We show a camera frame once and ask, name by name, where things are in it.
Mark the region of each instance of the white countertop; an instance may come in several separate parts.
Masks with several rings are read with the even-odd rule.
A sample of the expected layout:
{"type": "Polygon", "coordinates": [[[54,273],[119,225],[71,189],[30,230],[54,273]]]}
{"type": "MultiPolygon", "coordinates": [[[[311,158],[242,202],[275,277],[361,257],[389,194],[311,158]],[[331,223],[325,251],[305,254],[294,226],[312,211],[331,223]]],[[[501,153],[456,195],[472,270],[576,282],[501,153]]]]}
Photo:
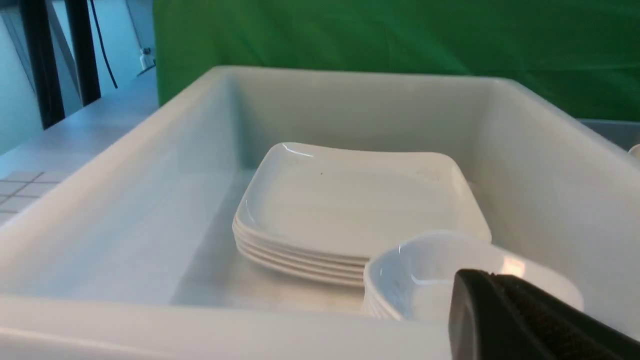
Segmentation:
{"type": "Polygon", "coordinates": [[[157,109],[152,69],[0,156],[0,178],[14,171],[75,172],[157,109]]]}

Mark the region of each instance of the wall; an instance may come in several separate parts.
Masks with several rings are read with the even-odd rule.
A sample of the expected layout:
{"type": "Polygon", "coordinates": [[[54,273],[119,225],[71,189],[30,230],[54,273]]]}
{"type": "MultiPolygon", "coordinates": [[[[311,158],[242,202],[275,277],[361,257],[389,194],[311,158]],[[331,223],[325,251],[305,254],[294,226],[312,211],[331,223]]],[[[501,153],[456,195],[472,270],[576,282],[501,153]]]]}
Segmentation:
{"type": "MultiPolygon", "coordinates": [[[[53,6],[69,47],[73,49],[65,2],[57,0],[53,2],[53,6]]],[[[98,40],[95,22],[93,21],[93,14],[91,13],[91,5],[89,4],[88,6],[92,26],[93,50],[98,65],[100,91],[103,95],[106,95],[115,88],[111,82],[102,51],[100,50],[100,42],[98,40]]],[[[95,10],[111,70],[113,71],[118,86],[124,85],[142,71],[142,66],[140,65],[140,45],[129,16],[129,9],[127,8],[125,0],[95,0],[95,10]]]]}
{"type": "Polygon", "coordinates": [[[41,131],[36,95],[0,18],[0,154],[41,131]]]}

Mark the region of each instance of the green curtain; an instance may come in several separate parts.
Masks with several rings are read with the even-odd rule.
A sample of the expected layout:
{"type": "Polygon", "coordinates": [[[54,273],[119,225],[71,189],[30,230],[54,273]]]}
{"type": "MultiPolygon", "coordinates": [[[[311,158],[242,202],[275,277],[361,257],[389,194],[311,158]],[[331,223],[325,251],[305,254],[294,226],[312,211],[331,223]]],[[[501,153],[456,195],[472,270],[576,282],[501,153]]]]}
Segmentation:
{"type": "Polygon", "coordinates": [[[161,103],[217,65],[514,79],[640,120],[638,0],[155,0],[161,103]]]}

